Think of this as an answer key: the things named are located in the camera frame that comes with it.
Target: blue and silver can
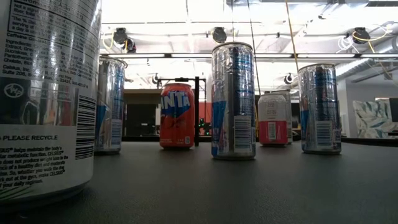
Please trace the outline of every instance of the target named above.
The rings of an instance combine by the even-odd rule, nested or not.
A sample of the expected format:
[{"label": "blue and silver can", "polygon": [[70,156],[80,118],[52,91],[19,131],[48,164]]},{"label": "blue and silver can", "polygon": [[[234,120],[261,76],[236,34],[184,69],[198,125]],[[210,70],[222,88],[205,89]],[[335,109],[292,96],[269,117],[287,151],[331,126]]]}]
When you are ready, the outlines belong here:
[{"label": "blue and silver can", "polygon": [[256,155],[252,47],[229,42],[213,49],[211,153],[216,159]]},{"label": "blue and silver can", "polygon": [[118,154],[123,128],[124,70],[127,63],[116,58],[99,58],[95,153]]},{"label": "blue and silver can", "polygon": [[304,152],[341,152],[340,112],[334,65],[316,64],[298,71],[301,138]]}]

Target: ceiling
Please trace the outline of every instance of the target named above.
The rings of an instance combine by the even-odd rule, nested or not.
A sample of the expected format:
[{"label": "ceiling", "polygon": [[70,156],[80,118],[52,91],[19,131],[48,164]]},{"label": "ceiling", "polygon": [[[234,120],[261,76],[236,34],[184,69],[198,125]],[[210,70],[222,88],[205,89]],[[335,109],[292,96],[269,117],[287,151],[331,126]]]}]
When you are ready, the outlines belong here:
[{"label": "ceiling", "polygon": [[[218,44],[211,38],[214,27],[224,27],[227,42],[239,41],[255,46],[256,53],[292,53],[289,20],[283,2],[248,5],[234,0],[104,0],[101,53],[123,53],[111,43],[117,27],[125,27],[137,53],[207,53]],[[312,1],[289,4],[290,21],[298,53],[356,53],[369,50],[368,44],[352,44],[342,49],[338,42],[355,27],[365,27],[373,46],[398,34],[396,7],[369,7],[371,2],[328,4]],[[211,76],[211,60],[184,58],[125,59],[126,78],[134,80],[126,88],[156,88],[152,77],[175,78]],[[300,61],[303,67],[319,61]],[[337,59],[329,63],[339,64]],[[297,73],[294,61],[258,61],[260,88],[278,88],[283,77]],[[372,82],[376,78],[359,83]]]}]

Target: black metal frame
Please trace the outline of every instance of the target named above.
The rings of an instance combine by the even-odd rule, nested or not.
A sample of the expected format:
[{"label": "black metal frame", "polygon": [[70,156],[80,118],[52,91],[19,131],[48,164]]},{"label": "black metal frame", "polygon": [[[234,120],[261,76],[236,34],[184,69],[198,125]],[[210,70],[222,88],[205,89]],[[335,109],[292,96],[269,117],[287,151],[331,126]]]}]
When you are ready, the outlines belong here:
[{"label": "black metal frame", "polygon": [[175,81],[175,82],[188,82],[195,81],[194,104],[195,104],[195,146],[199,146],[199,81],[204,81],[206,85],[206,78],[160,78],[157,80],[157,88],[161,81]]}]

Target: soda can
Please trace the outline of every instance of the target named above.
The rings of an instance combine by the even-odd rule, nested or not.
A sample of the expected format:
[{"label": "soda can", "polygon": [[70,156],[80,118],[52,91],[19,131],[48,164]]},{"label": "soda can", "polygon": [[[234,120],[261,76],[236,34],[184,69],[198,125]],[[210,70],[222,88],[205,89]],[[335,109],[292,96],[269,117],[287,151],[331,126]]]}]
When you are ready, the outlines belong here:
[{"label": "soda can", "polygon": [[160,98],[160,146],[164,149],[189,149],[195,132],[195,105],[190,85],[164,86]]},{"label": "soda can", "polygon": [[213,49],[211,153],[216,159],[256,155],[252,47],[229,42]]},{"label": "soda can", "polygon": [[302,150],[309,153],[341,152],[340,112],[334,65],[316,64],[298,71]]},{"label": "soda can", "polygon": [[286,99],[286,120],[287,120],[287,140],[288,144],[293,142],[292,135],[292,100],[290,98],[290,90],[274,91],[272,93],[278,93],[285,97]]},{"label": "soda can", "polygon": [[286,146],[288,140],[286,99],[283,93],[262,95],[259,108],[259,141],[263,146]]},{"label": "soda can", "polygon": [[119,154],[121,150],[125,68],[127,63],[122,60],[107,56],[99,58],[96,154]]}]

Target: fanta logo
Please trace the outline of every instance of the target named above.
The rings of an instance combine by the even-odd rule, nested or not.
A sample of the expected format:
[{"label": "fanta logo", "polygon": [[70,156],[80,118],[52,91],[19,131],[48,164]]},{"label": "fanta logo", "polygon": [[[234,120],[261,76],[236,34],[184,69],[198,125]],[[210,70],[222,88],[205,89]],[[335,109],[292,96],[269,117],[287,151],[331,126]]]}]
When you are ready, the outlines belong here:
[{"label": "fanta logo", "polygon": [[162,109],[167,110],[169,107],[174,107],[176,101],[177,107],[179,108],[184,106],[191,106],[189,98],[185,96],[185,93],[183,91],[170,92],[168,96],[163,96],[160,99],[160,105]]},{"label": "fanta logo", "polygon": [[162,115],[172,115],[174,118],[178,118],[191,108],[191,102],[184,91],[171,91],[168,95],[160,98],[160,107]]}]

